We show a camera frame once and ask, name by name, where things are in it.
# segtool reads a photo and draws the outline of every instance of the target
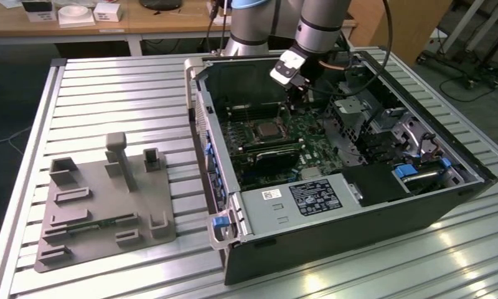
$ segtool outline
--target white box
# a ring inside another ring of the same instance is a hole
[[[99,3],[93,10],[93,17],[97,21],[120,22],[123,10],[117,3]]]
[[[431,35],[431,39],[425,45],[425,50],[431,51],[432,53],[437,53],[441,49],[441,45],[445,42],[448,35],[440,29],[435,29]]]
[[[53,9],[52,11],[39,11],[39,12],[25,12],[31,22],[49,22],[57,21],[57,13]]]
[[[31,22],[57,21],[56,6],[47,1],[23,1],[25,15]]]
[[[59,10],[59,27],[72,28],[95,25],[92,10],[87,7],[71,5]]]

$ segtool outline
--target warning label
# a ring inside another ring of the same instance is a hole
[[[291,186],[291,191],[304,216],[343,207],[328,179]]]

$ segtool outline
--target black cable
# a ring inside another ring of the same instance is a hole
[[[219,56],[221,56],[221,51],[224,50],[225,26],[227,26],[227,8],[224,10],[224,28],[221,30],[220,53],[219,53]]]
[[[389,60],[389,56],[392,54],[392,48],[393,48],[393,17],[392,17],[392,10],[389,9],[388,0],[383,0],[383,2],[384,2],[385,14],[387,14],[387,18],[388,18],[388,36],[389,36],[389,38],[388,38],[388,45],[387,45],[387,54],[385,54],[385,57],[384,57],[383,65],[381,65],[377,73],[371,78],[371,80],[367,82],[367,84],[357,91],[355,91],[352,93],[332,93],[332,92],[328,92],[327,90],[320,90],[320,89],[316,89],[313,87],[309,87],[309,89],[313,90],[315,92],[323,93],[325,95],[337,95],[339,97],[352,97],[352,96],[357,95],[359,93],[361,93],[365,89],[368,89],[368,87],[371,86],[371,84],[373,84],[373,82],[376,81],[376,79],[383,74],[385,66],[388,65],[388,60]]]
[[[368,132],[369,125],[372,124],[375,118],[383,113],[384,106],[379,106],[379,108],[375,110],[372,116],[369,117],[368,121],[364,123],[364,125],[360,128],[359,138],[364,136],[364,134]]]
[[[179,45],[180,45],[180,42],[181,42],[181,39],[177,39],[176,45],[175,45],[173,48],[167,52],[167,54],[172,54],[172,52],[177,49],[177,47],[179,47]]]
[[[445,80],[444,82],[441,82],[441,84],[440,84],[440,90],[441,90],[441,92],[443,92],[443,93],[444,93],[444,94],[445,94],[445,95],[447,95],[452,100],[455,100],[455,101],[457,101],[457,102],[461,102],[461,103],[471,103],[471,102],[479,100],[480,98],[485,97],[488,94],[491,94],[491,93],[493,93],[493,92],[496,91],[496,89],[493,89],[492,91],[483,93],[481,95],[479,95],[477,97],[472,98],[471,100],[461,100],[461,99],[453,97],[452,95],[449,95],[449,94],[445,92],[445,90],[443,89],[443,85],[445,85],[445,84],[449,83],[451,81],[460,80],[460,79],[463,79],[463,78],[465,78],[465,76],[460,76],[460,77],[456,77],[456,78],[451,78],[451,79]]]
[[[217,11],[220,10],[220,1],[221,0],[216,0],[216,2],[213,4],[212,11],[211,11],[211,15],[209,15],[211,22],[208,23],[207,37],[205,37],[207,48],[208,48],[208,52],[209,53],[212,52],[212,47],[211,47],[211,29],[213,27],[213,22],[215,22],[215,19],[216,19],[216,16],[217,16]]]
[[[172,52],[177,49],[177,46],[180,45],[180,42],[181,42],[181,39],[177,39],[177,42],[176,42],[176,45],[173,46],[173,48],[167,53],[163,53],[163,51],[156,46],[153,46],[155,42],[151,42],[149,40],[145,40],[147,45],[149,47],[152,47],[153,49],[156,49],[159,52],[161,52],[160,53],[161,55],[172,54]]]
[[[156,45],[159,45],[161,42],[164,42],[164,39],[161,39],[160,41],[157,41],[157,42],[152,42],[151,40],[147,40],[147,42],[151,42],[152,44],[156,44]]]

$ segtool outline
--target metal bracket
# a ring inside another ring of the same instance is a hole
[[[205,69],[203,58],[188,58],[184,61],[184,86],[187,88],[187,108],[192,109],[192,82],[197,74]]]

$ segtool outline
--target aluminum table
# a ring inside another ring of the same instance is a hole
[[[377,60],[384,51],[367,50]],[[239,285],[223,284],[191,139],[183,62],[195,55],[68,60],[52,66],[0,233],[0,298],[498,298],[498,184],[428,229]],[[388,71],[498,176],[498,146],[405,64]],[[52,158],[167,153],[177,239],[36,273]]]

